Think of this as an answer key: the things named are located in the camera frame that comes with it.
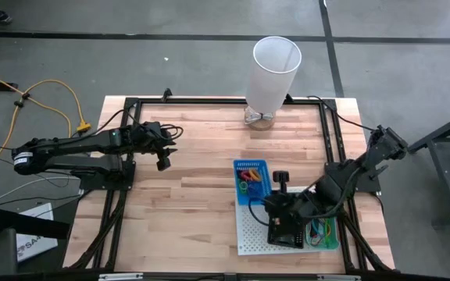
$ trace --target gray concrete floor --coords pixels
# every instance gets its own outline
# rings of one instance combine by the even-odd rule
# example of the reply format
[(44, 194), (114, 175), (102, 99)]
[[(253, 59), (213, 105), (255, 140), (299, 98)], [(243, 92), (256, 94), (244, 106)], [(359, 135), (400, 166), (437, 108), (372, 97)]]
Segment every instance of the gray concrete floor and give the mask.
[[(328, 0), (335, 36), (450, 37), (450, 0)], [(147, 34), (323, 35), (318, 1), (244, 0), (0, 0), (15, 22), (7, 30)], [(21, 88), (47, 79), (66, 81), (78, 93), (85, 118), (97, 125), (108, 94), (243, 95), (252, 41), (95, 41), (0, 38), (0, 77)], [(290, 93), (334, 97), (325, 43), (298, 42), (303, 63)], [(383, 124), (413, 142), (450, 120), (450, 45), (336, 44), (345, 97), (357, 98), (367, 126)], [(34, 92), (76, 122), (70, 94), (56, 85)], [(0, 92), (0, 144), (17, 94)], [(32, 137), (64, 137), (65, 121), (26, 105), (10, 146)], [(9, 159), (8, 152), (3, 158)], [(403, 272), (450, 277), (450, 229), (435, 231), (432, 219), (450, 214), (427, 151), (388, 163), (380, 182), (391, 249)], [(0, 162), (0, 194), (30, 177)], [(74, 194), (43, 183), (8, 200)], [(37, 201), (7, 205), (13, 211)], [(73, 208), (56, 212), (70, 221)], [(22, 271), (59, 266), (58, 250), (24, 263)]]

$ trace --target white cup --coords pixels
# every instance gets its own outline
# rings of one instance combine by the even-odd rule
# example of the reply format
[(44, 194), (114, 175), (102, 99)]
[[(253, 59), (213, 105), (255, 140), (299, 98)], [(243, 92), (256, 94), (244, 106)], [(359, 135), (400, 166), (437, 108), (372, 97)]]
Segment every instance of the white cup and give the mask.
[(286, 98), (302, 53), (292, 41), (272, 36), (256, 43), (253, 58), (246, 101), (256, 112), (273, 113)]

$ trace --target white paper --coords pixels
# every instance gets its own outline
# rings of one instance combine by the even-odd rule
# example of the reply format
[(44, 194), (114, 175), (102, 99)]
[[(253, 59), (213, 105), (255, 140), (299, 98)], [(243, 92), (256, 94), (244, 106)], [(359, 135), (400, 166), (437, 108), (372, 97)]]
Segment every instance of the white paper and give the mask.
[[(37, 206), (25, 212), (21, 212), (21, 215), (36, 216), (43, 212), (50, 211), (52, 209), (52, 204), (47, 203), (41, 206)], [(39, 216), (40, 219), (53, 220), (53, 211), (46, 212)], [(59, 245), (58, 241), (54, 238), (44, 238), (34, 235), (16, 235), (16, 257), (17, 261), (24, 261), (30, 257), (40, 254), (44, 251), (57, 247)]]

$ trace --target robotic arm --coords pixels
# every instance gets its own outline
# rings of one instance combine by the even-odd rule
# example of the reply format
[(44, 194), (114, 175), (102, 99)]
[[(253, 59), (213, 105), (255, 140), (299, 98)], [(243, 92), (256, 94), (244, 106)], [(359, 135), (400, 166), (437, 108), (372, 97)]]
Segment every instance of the robotic arm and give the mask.
[[(295, 243), (296, 237), (303, 235), (307, 223), (313, 219), (339, 215), (357, 243), (363, 246), (365, 254), (371, 256), (368, 258), (376, 258), (359, 231), (352, 225), (343, 204), (355, 193), (355, 185), (362, 174), (383, 160), (404, 158), (406, 150), (407, 143), (392, 129), (378, 126), (377, 130), (371, 133), (366, 153), (356, 160), (326, 164), (325, 175), (313, 184), (315, 190), (306, 188), (299, 194), (288, 193), (285, 184), (289, 181), (288, 172), (274, 172), (274, 180), (281, 182), (280, 190), (273, 191), (263, 199), (265, 211), (269, 215), (268, 242), (286, 247), (300, 247)], [(383, 264), (373, 264), (375, 268), (380, 265)]]
[[(123, 182), (134, 172), (134, 162), (128, 163), (120, 157), (124, 154), (156, 154), (159, 171), (170, 167), (168, 156), (177, 149), (166, 148), (175, 145), (168, 129), (167, 125), (161, 126), (159, 122), (145, 122), (84, 137), (51, 140), (34, 138), (12, 149), (13, 168), (21, 175), (42, 173), (48, 169), (69, 169), (71, 174), (82, 180), (101, 178), (106, 182)], [(92, 151), (105, 155), (101, 158), (71, 156)]]

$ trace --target sticker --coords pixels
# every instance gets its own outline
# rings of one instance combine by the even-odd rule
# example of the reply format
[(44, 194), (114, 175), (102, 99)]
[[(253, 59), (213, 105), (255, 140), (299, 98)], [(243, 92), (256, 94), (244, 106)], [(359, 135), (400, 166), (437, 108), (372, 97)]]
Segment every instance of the sticker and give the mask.
[(17, 160), (15, 160), (13, 165), (18, 165), (20, 163), (27, 163), (27, 158), (17, 159)]
[(14, 159), (22, 158), (22, 157), (32, 157), (32, 152), (20, 152)]

